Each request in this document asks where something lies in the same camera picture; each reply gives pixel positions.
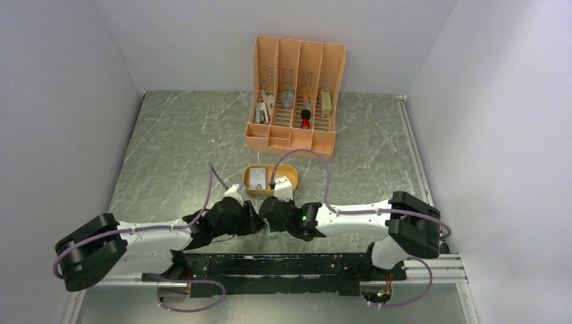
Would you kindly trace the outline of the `silver credit card stack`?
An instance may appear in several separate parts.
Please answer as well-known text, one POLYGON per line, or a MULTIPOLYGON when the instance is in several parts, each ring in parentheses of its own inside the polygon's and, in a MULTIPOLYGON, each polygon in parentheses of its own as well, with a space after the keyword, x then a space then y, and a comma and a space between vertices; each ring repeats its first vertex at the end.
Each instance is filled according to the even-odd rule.
POLYGON ((248 184, 251 190, 266 190, 268 170, 265 167, 251 167, 248 172, 248 184))

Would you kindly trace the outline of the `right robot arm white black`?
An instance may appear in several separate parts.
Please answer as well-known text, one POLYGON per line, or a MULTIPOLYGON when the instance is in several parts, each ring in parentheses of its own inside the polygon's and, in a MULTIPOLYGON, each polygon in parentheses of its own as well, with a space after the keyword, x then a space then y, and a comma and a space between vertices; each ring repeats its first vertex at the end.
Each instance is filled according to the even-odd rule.
POLYGON ((388 200, 369 205, 331 205, 267 198, 259 210, 271 232, 288 232, 309 242, 336 234, 383 234, 373 242, 364 261, 371 279, 381 279, 397 263, 409 257, 436 259, 440 255, 441 231, 450 230, 440 211, 406 192, 394 192, 388 200))

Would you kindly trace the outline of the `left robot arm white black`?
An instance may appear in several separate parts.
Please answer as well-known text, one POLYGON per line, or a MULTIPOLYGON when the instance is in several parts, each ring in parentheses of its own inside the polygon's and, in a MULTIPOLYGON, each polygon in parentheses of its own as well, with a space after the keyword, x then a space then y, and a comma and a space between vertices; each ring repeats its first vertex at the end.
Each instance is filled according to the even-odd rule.
POLYGON ((56 243, 54 272, 68 292, 134 273, 176 281, 187 270, 185 251, 205 247, 219 236, 247 236, 264 227, 251 202, 234 198, 161 223, 128 223, 103 213, 56 243))

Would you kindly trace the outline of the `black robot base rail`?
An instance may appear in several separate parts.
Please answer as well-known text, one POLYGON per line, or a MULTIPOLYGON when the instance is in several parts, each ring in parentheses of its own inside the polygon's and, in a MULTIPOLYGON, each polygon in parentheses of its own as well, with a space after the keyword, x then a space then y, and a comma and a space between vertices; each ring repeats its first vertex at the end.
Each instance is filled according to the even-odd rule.
POLYGON ((216 296, 221 289, 201 284, 217 281, 228 295, 319 294, 360 296, 360 285, 383 284, 388 278, 406 279, 405 265, 384 270, 371 264, 369 254, 184 254, 176 253, 173 264, 159 273, 168 279, 192 280, 190 296, 216 296))

